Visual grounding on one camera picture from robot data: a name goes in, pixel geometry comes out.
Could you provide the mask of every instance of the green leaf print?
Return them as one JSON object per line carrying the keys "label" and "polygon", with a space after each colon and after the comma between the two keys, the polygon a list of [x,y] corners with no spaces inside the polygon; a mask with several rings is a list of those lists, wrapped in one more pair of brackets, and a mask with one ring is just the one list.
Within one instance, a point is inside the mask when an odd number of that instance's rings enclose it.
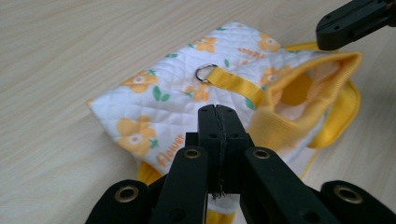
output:
{"label": "green leaf print", "polygon": [[156,76],[155,73],[156,73],[156,71],[154,71],[154,70],[151,70],[151,69],[148,70],[148,74],[149,74],[149,75]]}
{"label": "green leaf print", "polygon": [[152,90],[152,93],[154,95],[154,98],[156,101],[160,101],[161,99],[161,90],[158,86],[155,86],[154,89]]}
{"label": "green leaf print", "polygon": [[164,94],[163,97],[161,97],[161,101],[162,102],[166,102],[169,100],[169,98],[171,98],[171,95],[169,94]]}
{"label": "green leaf print", "polygon": [[149,139],[149,148],[158,147],[158,139]]}
{"label": "green leaf print", "polygon": [[251,102],[251,100],[249,100],[248,98],[245,99],[245,104],[246,104],[247,108],[249,108],[251,110],[256,109],[256,106],[254,106],[253,102]]}
{"label": "green leaf print", "polygon": [[187,92],[185,92],[185,94],[192,98],[192,91],[187,91]]}
{"label": "green leaf print", "polygon": [[177,58],[178,54],[173,53],[173,54],[167,54],[166,58]]}
{"label": "green leaf print", "polygon": [[229,67],[229,66],[230,66],[230,62],[228,62],[228,60],[227,60],[227,59],[224,59],[224,64],[225,64],[225,66],[227,66],[227,67]]}

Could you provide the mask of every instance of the yellow fabric trim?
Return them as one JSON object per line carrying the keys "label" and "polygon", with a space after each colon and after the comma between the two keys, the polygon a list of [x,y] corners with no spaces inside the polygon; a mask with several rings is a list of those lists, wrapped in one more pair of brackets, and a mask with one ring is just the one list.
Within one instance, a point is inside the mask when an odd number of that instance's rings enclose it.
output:
{"label": "yellow fabric trim", "polygon": [[348,81],[335,103],[323,127],[308,145],[312,148],[327,147],[333,143],[352,122],[361,104],[361,95],[351,81]]}
{"label": "yellow fabric trim", "polygon": [[232,73],[216,67],[207,75],[206,80],[210,84],[226,91],[236,92],[248,98],[255,106],[259,105],[264,92],[259,86]]}
{"label": "yellow fabric trim", "polygon": [[[150,185],[161,177],[161,174],[158,173],[156,169],[154,169],[148,163],[142,161],[140,163],[140,167],[137,170],[137,180],[145,183],[146,185]],[[207,210],[206,213],[206,223],[207,224],[231,224],[233,223],[233,217],[235,213],[231,214],[221,214],[214,212],[212,210]]]}
{"label": "yellow fabric trim", "polygon": [[[294,68],[287,76],[270,86],[250,120],[247,132],[256,146],[278,150],[296,143],[311,130],[334,103],[338,93],[361,61],[358,52],[333,54],[303,63]],[[330,78],[321,81],[321,89],[306,107],[304,113],[295,121],[276,114],[274,99],[297,76],[323,63],[340,62],[341,68]]]}
{"label": "yellow fabric trim", "polygon": [[318,47],[317,42],[306,42],[306,43],[301,43],[301,44],[295,44],[295,45],[288,45],[284,47],[285,50],[287,51],[297,51],[297,50],[315,50],[315,51],[325,51],[325,52],[338,52],[338,49],[336,50],[321,50]]}

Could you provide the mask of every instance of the wooden table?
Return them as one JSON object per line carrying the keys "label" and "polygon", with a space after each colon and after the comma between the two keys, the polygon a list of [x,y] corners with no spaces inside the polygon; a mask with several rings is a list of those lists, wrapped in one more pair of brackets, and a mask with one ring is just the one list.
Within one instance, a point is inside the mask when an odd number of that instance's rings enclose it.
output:
{"label": "wooden table", "polygon": [[[220,25],[239,20],[282,45],[315,40],[347,1],[14,0],[0,2],[0,222],[83,223],[136,162],[85,106]],[[361,110],[304,182],[342,179],[396,211],[396,30],[343,48],[363,62]],[[235,223],[244,223],[238,214]]]}

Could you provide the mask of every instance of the yellow strap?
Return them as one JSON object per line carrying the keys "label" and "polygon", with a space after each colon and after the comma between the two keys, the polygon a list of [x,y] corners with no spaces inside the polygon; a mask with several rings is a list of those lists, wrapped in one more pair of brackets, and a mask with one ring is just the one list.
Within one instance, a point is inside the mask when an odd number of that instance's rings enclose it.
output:
{"label": "yellow strap", "polygon": [[218,88],[236,92],[248,98],[256,107],[264,97],[264,91],[247,79],[226,72],[219,67],[213,69],[206,80]]}
{"label": "yellow strap", "polygon": [[322,129],[308,145],[311,148],[327,147],[337,140],[358,114],[361,104],[359,90],[349,80],[338,94]]}
{"label": "yellow strap", "polygon": [[317,42],[306,42],[306,43],[301,43],[301,44],[295,44],[295,45],[288,45],[284,47],[285,50],[287,51],[298,51],[298,50],[315,50],[315,51],[324,51],[324,52],[338,52],[339,50],[321,50],[318,47]]}

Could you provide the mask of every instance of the quilted fabric bag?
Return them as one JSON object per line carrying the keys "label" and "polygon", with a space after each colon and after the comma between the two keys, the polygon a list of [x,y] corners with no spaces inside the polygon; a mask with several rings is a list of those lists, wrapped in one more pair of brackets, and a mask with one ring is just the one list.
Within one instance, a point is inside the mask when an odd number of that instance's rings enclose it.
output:
{"label": "quilted fabric bag", "polygon": [[[185,133],[197,132],[204,105],[233,108],[256,146],[275,150],[287,164],[307,165],[306,147],[333,142],[360,101],[348,80],[361,55],[314,48],[283,48],[233,21],[146,70],[131,71],[88,105],[111,139],[142,161],[138,179],[147,184],[169,171]],[[206,64],[215,67],[197,73]],[[211,201],[208,223],[230,223],[237,205],[233,195]]]}

